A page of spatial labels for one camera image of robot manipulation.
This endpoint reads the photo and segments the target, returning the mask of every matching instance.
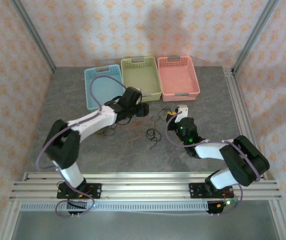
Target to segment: wall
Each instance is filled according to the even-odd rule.
[[[237,77],[259,145],[286,201],[286,1],[281,0]]]
[[[267,0],[22,0],[55,64],[191,55],[232,67]]]
[[[51,73],[9,0],[0,0],[0,223],[24,172]]]

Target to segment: floor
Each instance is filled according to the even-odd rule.
[[[35,160],[56,120],[69,121],[90,113],[86,108],[85,69],[87,68],[59,67],[56,70],[26,172],[36,172]],[[213,172],[223,168],[225,163],[221,160],[191,158],[183,148],[169,143],[164,135],[165,122],[163,121],[155,124],[162,135],[161,141],[151,148],[155,142],[146,138],[146,130],[154,125],[150,118],[157,116],[162,108],[169,106],[175,109],[178,104],[186,104],[189,107],[189,117],[194,118],[198,132],[203,138],[227,140],[239,135],[223,68],[202,66],[195,67],[195,70],[201,90],[196,100],[149,102],[149,116],[136,117],[128,125],[118,126],[112,136],[91,135],[80,146],[77,160],[80,170],[84,173]],[[170,137],[179,142],[173,133]],[[44,155],[42,165],[50,164],[50,160]]]

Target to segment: plastic basket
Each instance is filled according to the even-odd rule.
[[[85,72],[85,93],[86,93],[86,105],[89,110],[98,109],[98,104],[94,101],[93,97],[89,92],[89,87],[93,79],[97,76],[107,75],[115,78],[120,83],[123,83],[121,70],[119,65],[100,66],[86,69]],[[92,92],[95,98],[104,105],[109,100],[112,100],[116,96],[122,96],[124,93],[122,85],[113,81],[108,77],[102,77],[93,83]]]
[[[169,56],[157,59],[163,101],[195,100],[200,93],[190,56]]]
[[[142,102],[159,100],[162,88],[153,56],[125,58],[121,61],[124,85],[142,92]]]

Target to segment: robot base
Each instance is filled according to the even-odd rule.
[[[94,199],[100,199],[101,198],[101,190],[102,190],[102,184],[98,183],[82,183],[81,189],[79,189],[81,192],[84,192],[88,195],[90,195]],[[68,187],[66,183],[60,183],[58,185],[57,190],[57,199],[87,199],[88,197],[80,195],[76,192],[74,192],[72,189]]]
[[[223,189],[208,190],[204,182],[196,182],[189,184],[189,192],[191,199],[229,199],[233,198],[233,188],[227,186]]]

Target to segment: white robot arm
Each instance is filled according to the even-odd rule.
[[[167,113],[166,121],[166,130],[176,133],[184,145],[181,147],[185,147],[189,156],[198,159],[221,159],[226,162],[228,168],[207,178],[209,191],[221,190],[235,184],[249,186],[270,168],[267,159],[245,136],[227,141],[210,141],[200,137],[194,119],[188,117],[186,105],[178,105],[175,112]],[[235,147],[241,149],[248,160],[244,159]]]
[[[57,120],[53,124],[44,145],[62,129],[73,125],[68,131],[56,138],[45,150],[45,153],[73,188],[83,191],[82,188],[86,185],[86,180],[76,163],[80,143],[96,131],[113,125],[120,120],[132,118],[133,116],[146,116],[149,113],[149,106],[147,103],[137,103],[140,98],[141,92],[139,90],[128,87],[123,96],[106,102],[101,111],[97,110],[68,122]]]

